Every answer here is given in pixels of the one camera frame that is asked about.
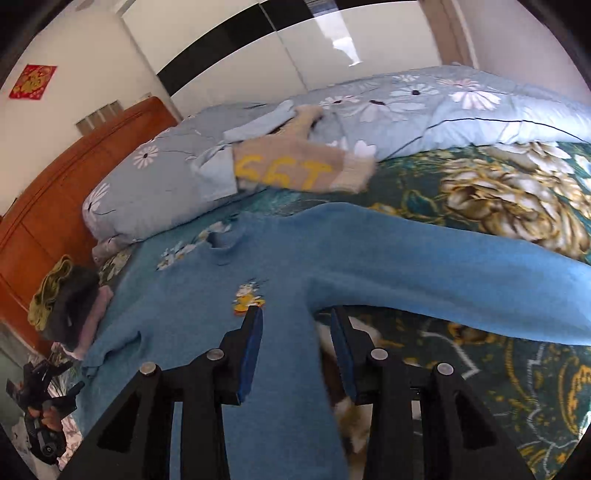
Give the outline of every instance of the blue gripper pad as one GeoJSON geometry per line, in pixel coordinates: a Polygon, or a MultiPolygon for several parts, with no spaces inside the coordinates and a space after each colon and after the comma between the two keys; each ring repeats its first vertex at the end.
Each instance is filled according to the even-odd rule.
{"type": "Polygon", "coordinates": [[[257,309],[252,325],[251,335],[248,338],[242,364],[240,367],[240,387],[238,388],[238,401],[242,403],[251,392],[252,379],[255,375],[256,359],[262,338],[262,309],[257,309]]]}
{"type": "Polygon", "coordinates": [[[343,381],[345,393],[353,401],[357,399],[357,387],[353,378],[353,356],[347,344],[345,333],[333,309],[330,314],[330,335],[335,346],[336,359],[339,364],[340,378],[343,381]]]}

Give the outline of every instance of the wooden bed frame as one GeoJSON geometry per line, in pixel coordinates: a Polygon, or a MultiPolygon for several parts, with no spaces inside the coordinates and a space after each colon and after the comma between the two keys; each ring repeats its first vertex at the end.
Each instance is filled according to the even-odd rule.
{"type": "Polygon", "coordinates": [[[93,265],[86,196],[137,146],[176,124],[156,97],[125,110],[57,157],[0,222],[0,320],[33,350],[47,355],[51,346],[27,322],[41,280],[64,254],[93,265]]]}

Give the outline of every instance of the sweater sleeve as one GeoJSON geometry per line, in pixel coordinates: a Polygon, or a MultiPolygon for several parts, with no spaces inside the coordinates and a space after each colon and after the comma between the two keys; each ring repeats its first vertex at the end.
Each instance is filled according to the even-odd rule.
{"type": "Polygon", "coordinates": [[[500,335],[591,345],[591,268],[521,240],[346,203],[283,220],[310,310],[384,306],[500,335]]]}

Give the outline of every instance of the teal floral bedsheet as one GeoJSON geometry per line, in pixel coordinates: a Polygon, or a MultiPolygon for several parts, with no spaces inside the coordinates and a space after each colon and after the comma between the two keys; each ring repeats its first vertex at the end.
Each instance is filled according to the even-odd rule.
{"type": "MultiPolygon", "coordinates": [[[[324,202],[524,239],[589,264],[590,160],[586,144],[452,148],[386,160],[357,195],[268,189],[143,242],[124,275],[133,277],[124,278],[128,298],[115,309],[138,298],[159,270],[190,255],[209,231],[223,231],[230,215],[291,215],[324,202]]],[[[113,276],[113,264],[105,268],[113,276]]],[[[591,348],[506,338],[393,309],[356,306],[349,313],[376,327],[383,344],[409,363],[454,365],[538,479],[553,477],[591,423],[591,348]]]]}

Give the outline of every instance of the pink cloth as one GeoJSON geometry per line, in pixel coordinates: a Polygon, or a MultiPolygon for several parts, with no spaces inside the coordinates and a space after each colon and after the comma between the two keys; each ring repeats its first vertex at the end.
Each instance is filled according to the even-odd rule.
{"type": "Polygon", "coordinates": [[[69,352],[64,348],[66,354],[77,360],[84,360],[86,352],[95,341],[96,329],[99,327],[99,323],[105,316],[107,307],[113,298],[113,290],[108,285],[104,285],[99,288],[99,292],[96,296],[95,302],[90,308],[88,317],[82,326],[80,336],[78,337],[78,346],[73,352],[69,352]]]}

